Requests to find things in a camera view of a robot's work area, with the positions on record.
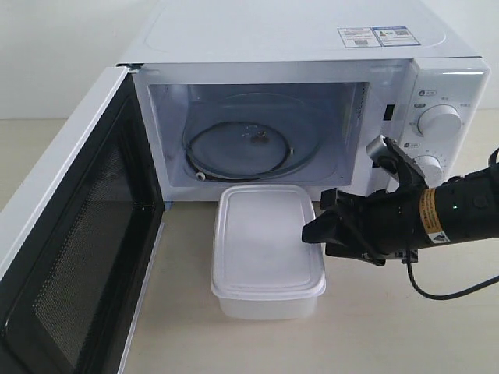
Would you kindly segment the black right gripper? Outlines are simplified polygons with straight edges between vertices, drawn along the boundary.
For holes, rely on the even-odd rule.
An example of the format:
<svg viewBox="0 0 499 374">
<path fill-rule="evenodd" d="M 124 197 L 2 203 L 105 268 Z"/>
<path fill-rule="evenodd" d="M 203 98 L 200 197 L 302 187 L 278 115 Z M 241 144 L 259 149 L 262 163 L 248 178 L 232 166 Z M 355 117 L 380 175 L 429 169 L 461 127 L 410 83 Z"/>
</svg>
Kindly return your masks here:
<svg viewBox="0 0 499 374">
<path fill-rule="evenodd" d="M 324 190 L 324 212 L 306 224 L 301 239 L 325 244 L 326 256 L 357 260 L 417 260 L 423 247 L 419 217 L 421 190 L 355 196 L 338 189 Z"/>
</svg>

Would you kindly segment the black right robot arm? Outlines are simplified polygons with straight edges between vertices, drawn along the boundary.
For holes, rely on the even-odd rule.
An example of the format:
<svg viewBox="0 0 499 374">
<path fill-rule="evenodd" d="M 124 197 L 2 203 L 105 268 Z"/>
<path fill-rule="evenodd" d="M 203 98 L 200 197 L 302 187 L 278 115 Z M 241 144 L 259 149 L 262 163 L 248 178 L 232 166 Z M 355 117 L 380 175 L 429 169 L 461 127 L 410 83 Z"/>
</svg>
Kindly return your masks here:
<svg viewBox="0 0 499 374">
<path fill-rule="evenodd" d="M 307 223 L 305 243 L 328 256 L 383 266 L 419 249 L 498 236 L 498 165 L 457 176 L 436 188 L 403 186 L 356 196 L 322 192 L 323 213 Z"/>
</svg>

